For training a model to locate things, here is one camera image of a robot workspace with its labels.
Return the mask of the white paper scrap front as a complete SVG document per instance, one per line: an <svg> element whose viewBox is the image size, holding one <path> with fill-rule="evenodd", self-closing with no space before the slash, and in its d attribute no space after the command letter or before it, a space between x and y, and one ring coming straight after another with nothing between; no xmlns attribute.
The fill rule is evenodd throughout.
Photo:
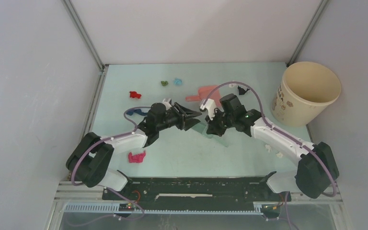
<svg viewBox="0 0 368 230"><path fill-rule="evenodd" d="M265 149L266 149L266 151L268 152L268 153L271 153L272 152L272 147L270 146L270 145L268 145L268 144L265 144Z"/></svg>

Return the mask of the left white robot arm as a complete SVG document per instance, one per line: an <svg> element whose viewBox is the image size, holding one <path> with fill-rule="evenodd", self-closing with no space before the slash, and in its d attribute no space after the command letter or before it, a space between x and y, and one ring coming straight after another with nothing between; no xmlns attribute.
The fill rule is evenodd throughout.
<svg viewBox="0 0 368 230"><path fill-rule="evenodd" d="M154 103L147 108L147 114L132 131L110 137L87 133L66 162L74 186L88 188L102 186L112 189L120 199L132 195L130 179L120 170L109 168L110 161L117 154L142 149L153 144L161 131L177 127L187 131L200 123L201 112L185 108L170 101Z"/></svg>

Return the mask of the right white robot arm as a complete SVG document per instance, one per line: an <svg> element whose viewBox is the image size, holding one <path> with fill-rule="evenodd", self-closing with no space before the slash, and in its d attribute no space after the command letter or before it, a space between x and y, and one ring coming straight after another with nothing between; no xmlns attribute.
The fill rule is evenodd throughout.
<svg viewBox="0 0 368 230"><path fill-rule="evenodd" d="M201 111L206 111L207 134L223 136L229 128L261 140L289 159L296 168L289 172L270 173L260 186L260 196L274 199L278 193L300 190L310 198L318 198L326 188L336 184L340 173L331 147L304 141L276 127L258 110L246 110L239 98L228 94L220 99L219 109L213 99L203 99Z"/></svg>

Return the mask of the green plastic brush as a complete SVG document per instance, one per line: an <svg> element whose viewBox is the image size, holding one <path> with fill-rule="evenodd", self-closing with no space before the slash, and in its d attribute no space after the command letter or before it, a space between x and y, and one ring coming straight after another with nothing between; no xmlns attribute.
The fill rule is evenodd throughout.
<svg viewBox="0 0 368 230"><path fill-rule="evenodd" d="M212 135L212 134L207 134L207 125L205 123L198 123L195 126L193 126L191 129L208 139L212 139L216 141L217 143L219 143L220 145L226 148L229 146L228 142L225 141L222 137Z"/></svg>

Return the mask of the pink plastic dustpan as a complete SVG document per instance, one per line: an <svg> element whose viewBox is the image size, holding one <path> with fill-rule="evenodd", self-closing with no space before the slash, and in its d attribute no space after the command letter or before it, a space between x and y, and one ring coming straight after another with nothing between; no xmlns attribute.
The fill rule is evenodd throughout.
<svg viewBox="0 0 368 230"><path fill-rule="evenodd" d="M215 89L217 85L209 85L209 86L202 86L198 89L198 93L196 95L190 95L185 98L187 102L200 102L203 99L205 99L213 89ZM214 100L217 107L221 107L220 103L221 95L219 93L219 90L216 90L212 93L210 96L210 99Z"/></svg>

